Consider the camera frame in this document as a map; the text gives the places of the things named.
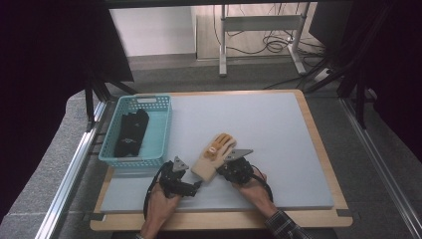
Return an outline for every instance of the white wall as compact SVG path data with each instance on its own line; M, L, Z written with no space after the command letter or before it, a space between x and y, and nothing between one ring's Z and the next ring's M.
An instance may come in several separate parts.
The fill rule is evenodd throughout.
M111 9L128 57L195 53L191 7Z

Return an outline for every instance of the forearm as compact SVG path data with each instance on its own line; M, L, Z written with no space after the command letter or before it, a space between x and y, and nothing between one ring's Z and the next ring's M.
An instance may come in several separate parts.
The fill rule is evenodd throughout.
M276 205L267 198L262 200L258 200L254 202L255 206L264 215L265 219L271 218L279 209L277 209Z
M154 239L163 224L164 221L146 220L140 229L140 235L143 239Z

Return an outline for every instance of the metal rail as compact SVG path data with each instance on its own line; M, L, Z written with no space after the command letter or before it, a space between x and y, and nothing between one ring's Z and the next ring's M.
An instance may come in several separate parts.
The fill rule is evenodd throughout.
M382 158L381 154L373 143L368 132L360 126L359 122L354 117L354 108L351 105L350 101L340 99L340 102L348 116L348 119L353 125L357 136L365 147L370 160L372 161L376 171L379 174L379 177L384 183L384 186L390 194L391 199L393 200L400 215L406 223L407 228L409 229L413 238L421 239L422 224L418 214L411 205L405 193L401 190L400 186L394 179L394 176L391 174L390 170L388 169L388 166L385 164L384 159Z
M100 121L104 115L106 109L106 103L100 102L95 111L95 120ZM87 157L91 143L94 140L99 124L96 123L95 127L88 132L85 132L78 148L72 158L72 161L66 171L66 174L62 180L62 183L57 190L57 193L44 217L43 223L38 230L36 239L50 238L56 228L60 216L62 215L63 208L68 200L68 196L72 191L78 174L81 170L81 166Z

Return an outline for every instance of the wrist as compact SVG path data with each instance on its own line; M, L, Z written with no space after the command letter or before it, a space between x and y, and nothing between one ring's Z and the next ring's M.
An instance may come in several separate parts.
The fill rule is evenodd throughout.
M276 205L270 200L262 201L255 204L260 210L261 214L264 215L266 219L271 218L279 210Z

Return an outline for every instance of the black curtain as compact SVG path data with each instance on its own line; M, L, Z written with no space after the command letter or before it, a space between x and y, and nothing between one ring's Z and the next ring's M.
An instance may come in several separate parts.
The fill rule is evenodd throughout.
M422 161L422 2L398 1L365 59L381 118Z
M0 3L0 218L37 168L68 98L92 77L133 81L108 9L86 3Z

